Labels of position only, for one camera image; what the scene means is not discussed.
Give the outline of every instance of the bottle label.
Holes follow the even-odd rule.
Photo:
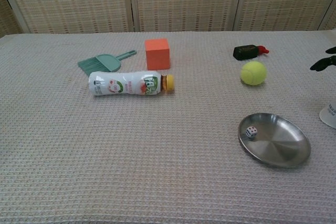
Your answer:
[[[156,71],[134,73],[93,72],[89,77],[89,89],[94,95],[105,94],[158,94],[161,75]]]

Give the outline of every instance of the orange cube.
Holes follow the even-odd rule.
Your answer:
[[[170,68],[169,44],[167,39],[147,39],[145,41],[147,69]]]

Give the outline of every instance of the dice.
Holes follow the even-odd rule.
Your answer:
[[[253,138],[258,134],[258,131],[255,127],[250,126],[246,129],[245,133],[249,138]]]

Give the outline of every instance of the yellow tennis ball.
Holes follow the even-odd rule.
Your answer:
[[[259,61],[250,61],[243,65],[240,72],[240,78],[248,85],[261,84],[267,75],[267,69]]]

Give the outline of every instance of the metal plate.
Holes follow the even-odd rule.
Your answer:
[[[258,134],[248,138],[245,131],[254,126]],[[278,115],[257,113],[245,117],[238,128],[239,140],[254,157],[270,165],[293,167],[310,155],[310,143],[295,124]]]

